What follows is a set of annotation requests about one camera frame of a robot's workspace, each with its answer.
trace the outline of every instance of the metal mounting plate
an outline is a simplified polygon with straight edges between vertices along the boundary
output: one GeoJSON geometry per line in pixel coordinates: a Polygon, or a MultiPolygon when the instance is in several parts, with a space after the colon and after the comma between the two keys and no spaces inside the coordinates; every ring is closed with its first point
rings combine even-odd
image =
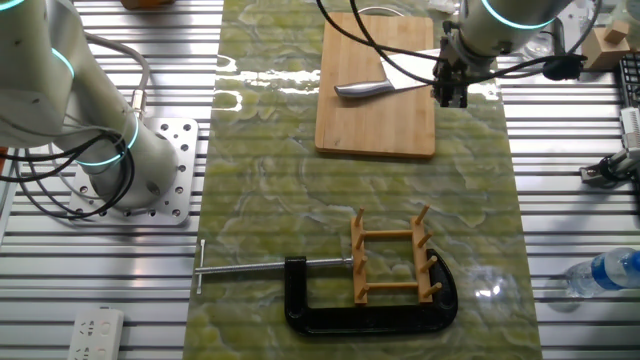
{"type": "MultiPolygon", "coordinates": [[[[145,119],[146,126],[154,132],[163,135],[176,149],[178,168],[176,179],[160,199],[146,208],[134,209],[130,214],[111,209],[104,216],[93,216],[87,220],[73,221],[77,226],[135,226],[135,227],[172,227],[179,226],[189,217],[191,205],[191,186],[196,158],[196,143],[198,141],[198,123],[193,119],[181,118],[151,118],[145,119]]],[[[85,191],[89,196],[96,196],[89,176],[78,167],[74,188],[85,191]]],[[[82,209],[90,212],[104,204],[102,200],[88,200],[76,194],[71,195],[69,206],[72,209],[82,209]]]]}

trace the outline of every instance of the marble slab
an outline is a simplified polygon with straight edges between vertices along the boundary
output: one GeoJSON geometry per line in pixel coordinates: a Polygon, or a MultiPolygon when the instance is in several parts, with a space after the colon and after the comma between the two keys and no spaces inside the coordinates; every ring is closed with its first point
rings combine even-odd
{"type": "MultiPolygon", "coordinates": [[[[374,4],[431,16],[437,28],[442,20],[413,0],[359,2],[374,4]]],[[[437,334],[303,338],[285,322],[281,273],[210,275],[202,295],[193,283],[184,359],[540,359],[500,89],[474,85],[468,109],[436,110],[432,160],[321,155],[323,28],[313,1],[225,1],[199,230],[205,265],[346,257],[360,206],[367,229],[387,230],[409,228],[430,204],[429,244],[456,279],[458,317],[437,334]]],[[[370,282],[414,278],[408,242],[367,242],[367,256],[370,282]]],[[[349,269],[310,277],[311,306],[353,306],[349,269]]],[[[414,291],[369,296],[371,305],[416,302],[414,291]]]]}

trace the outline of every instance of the water bottle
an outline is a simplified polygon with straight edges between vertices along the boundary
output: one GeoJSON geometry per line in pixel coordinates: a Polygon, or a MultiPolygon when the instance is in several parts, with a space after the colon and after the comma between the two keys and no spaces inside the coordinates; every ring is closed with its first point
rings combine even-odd
{"type": "Polygon", "coordinates": [[[566,272],[568,293],[590,298],[605,291],[640,288],[640,251],[618,248],[566,272]]]}

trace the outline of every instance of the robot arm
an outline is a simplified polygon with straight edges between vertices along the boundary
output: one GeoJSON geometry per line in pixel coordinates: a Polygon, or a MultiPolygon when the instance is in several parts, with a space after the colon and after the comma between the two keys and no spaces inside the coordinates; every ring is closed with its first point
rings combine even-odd
{"type": "MultiPolygon", "coordinates": [[[[554,21],[572,0],[466,0],[460,23],[445,28],[439,62],[434,69],[442,83],[464,82],[489,72],[499,55],[509,54],[554,21]]],[[[467,106],[467,87],[435,85],[442,107],[467,106]]]]}
{"type": "MultiPolygon", "coordinates": [[[[144,207],[169,189],[177,155],[166,138],[136,118],[131,106],[91,54],[78,12],[69,0],[0,0],[0,144],[29,148],[53,142],[69,150],[99,130],[68,135],[67,113],[83,127],[120,133],[135,160],[122,209],[144,207]]],[[[99,141],[77,159],[95,192],[109,199],[121,177],[112,166],[123,154],[99,141]]]]}

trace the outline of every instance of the power strip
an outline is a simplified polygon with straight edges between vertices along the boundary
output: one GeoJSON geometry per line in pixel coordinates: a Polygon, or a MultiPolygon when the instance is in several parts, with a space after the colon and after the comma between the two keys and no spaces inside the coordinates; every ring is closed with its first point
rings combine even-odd
{"type": "Polygon", "coordinates": [[[92,309],[78,313],[68,360],[117,360],[124,313],[92,309]]]}

